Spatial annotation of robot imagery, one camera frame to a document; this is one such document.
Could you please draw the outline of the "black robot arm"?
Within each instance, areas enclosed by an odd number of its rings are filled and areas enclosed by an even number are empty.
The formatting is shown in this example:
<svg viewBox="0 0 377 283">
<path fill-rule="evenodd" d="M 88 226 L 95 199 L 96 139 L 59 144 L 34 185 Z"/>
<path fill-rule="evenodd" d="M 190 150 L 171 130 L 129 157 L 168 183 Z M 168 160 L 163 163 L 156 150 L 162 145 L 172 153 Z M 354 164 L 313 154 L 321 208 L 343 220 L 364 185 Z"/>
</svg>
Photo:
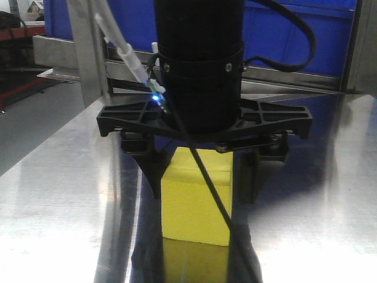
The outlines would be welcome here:
<svg viewBox="0 0 377 283">
<path fill-rule="evenodd" d="M 309 136 L 309 110 L 241 97 L 249 64 L 243 58 L 243 1 L 155 1 L 154 12 L 166 91 L 104 107 L 97 117 L 100 135 L 121 133 L 123 151 L 142 168 L 155 197 L 171 164 L 156 151 L 155 137 L 212 143 L 236 158 L 239 199 L 253 203 L 273 173 L 261 164 L 286 160 L 289 134 Z"/>
</svg>

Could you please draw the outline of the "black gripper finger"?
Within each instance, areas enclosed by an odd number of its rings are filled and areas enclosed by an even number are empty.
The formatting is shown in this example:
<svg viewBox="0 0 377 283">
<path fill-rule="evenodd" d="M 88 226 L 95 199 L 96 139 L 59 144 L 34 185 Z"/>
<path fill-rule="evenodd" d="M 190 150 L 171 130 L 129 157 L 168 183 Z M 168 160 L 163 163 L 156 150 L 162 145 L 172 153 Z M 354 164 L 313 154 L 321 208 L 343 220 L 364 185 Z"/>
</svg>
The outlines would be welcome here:
<svg viewBox="0 0 377 283">
<path fill-rule="evenodd" d="M 264 184 L 262 167 L 266 161 L 259 150 L 239 155 L 237 191 L 241 203 L 252 204 L 256 202 Z"/>
</svg>

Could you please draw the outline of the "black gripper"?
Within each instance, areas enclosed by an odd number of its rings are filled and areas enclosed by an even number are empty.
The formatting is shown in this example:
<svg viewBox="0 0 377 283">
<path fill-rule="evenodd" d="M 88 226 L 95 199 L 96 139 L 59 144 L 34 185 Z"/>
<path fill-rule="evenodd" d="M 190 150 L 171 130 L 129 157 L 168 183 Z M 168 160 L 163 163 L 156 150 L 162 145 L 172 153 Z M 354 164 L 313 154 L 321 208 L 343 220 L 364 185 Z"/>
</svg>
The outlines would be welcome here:
<svg viewBox="0 0 377 283">
<path fill-rule="evenodd" d="M 121 132 L 122 149 L 133 154 L 155 199 L 161 199 L 161 180 L 171 156 L 166 150 L 152 150 L 150 143 L 155 136 L 184 140 L 178 127 L 167 123 L 168 118 L 157 102 L 148 98 L 123 106 L 105 106 L 97 116 L 101 136 Z M 190 138 L 195 144 L 212 143 L 218 153 L 255 148 L 263 160 L 283 162 L 289 151 L 288 135 L 307 139 L 311 126 L 312 116 L 306 107 L 242 99 L 239 116 L 229 128 L 205 129 L 191 133 Z"/>
</svg>

